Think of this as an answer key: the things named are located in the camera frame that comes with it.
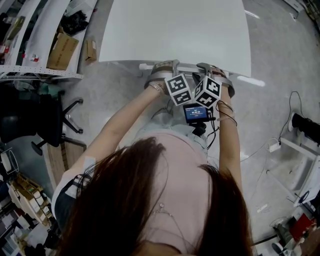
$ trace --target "person's leg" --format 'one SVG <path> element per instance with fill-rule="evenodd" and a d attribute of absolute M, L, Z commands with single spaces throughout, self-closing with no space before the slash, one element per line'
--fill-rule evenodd
<path fill-rule="evenodd" d="M 314 142 L 320 144 L 320 125 L 312 122 L 308 118 L 294 113 L 290 120 L 293 128 L 298 128 L 301 132 L 304 132 L 306 136 L 312 139 Z"/>

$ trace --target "chair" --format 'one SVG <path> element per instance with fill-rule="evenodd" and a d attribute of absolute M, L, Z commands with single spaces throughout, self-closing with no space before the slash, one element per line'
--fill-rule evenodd
<path fill-rule="evenodd" d="M 33 150 L 42 156 L 41 147 L 49 143 L 58 147 L 65 134 L 62 133 L 63 123 L 75 133 L 82 134 L 82 129 L 75 128 L 65 115 L 83 99 L 74 101 L 62 110 L 61 92 L 57 99 L 51 95 L 37 95 L 33 92 L 18 91 L 14 88 L 0 91 L 0 138 L 3 143 L 10 142 L 22 136 L 38 134 L 43 141 L 38 144 L 32 142 Z"/>

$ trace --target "white table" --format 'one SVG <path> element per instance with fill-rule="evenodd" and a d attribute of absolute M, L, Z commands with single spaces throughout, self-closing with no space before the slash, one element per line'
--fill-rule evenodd
<path fill-rule="evenodd" d="M 209 63 L 251 76 L 249 31 L 241 0 L 114 0 L 99 62 Z"/>

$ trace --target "blue screen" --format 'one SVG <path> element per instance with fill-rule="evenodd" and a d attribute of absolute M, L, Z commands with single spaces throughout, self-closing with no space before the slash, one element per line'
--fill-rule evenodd
<path fill-rule="evenodd" d="M 187 119 L 207 118 L 207 110 L 204 106 L 196 106 L 185 109 Z"/>

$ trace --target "long brown hair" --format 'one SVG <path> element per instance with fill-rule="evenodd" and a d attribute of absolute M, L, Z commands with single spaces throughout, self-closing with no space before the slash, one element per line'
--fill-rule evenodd
<path fill-rule="evenodd" d="M 162 144 L 151 137 L 120 149 L 87 173 L 90 183 L 79 190 L 58 255 L 134 255 L 143 245 L 143 230 L 154 205 L 151 194 Z M 210 208 L 193 254 L 251 256 L 249 215 L 228 170 L 201 165 L 212 179 Z"/>

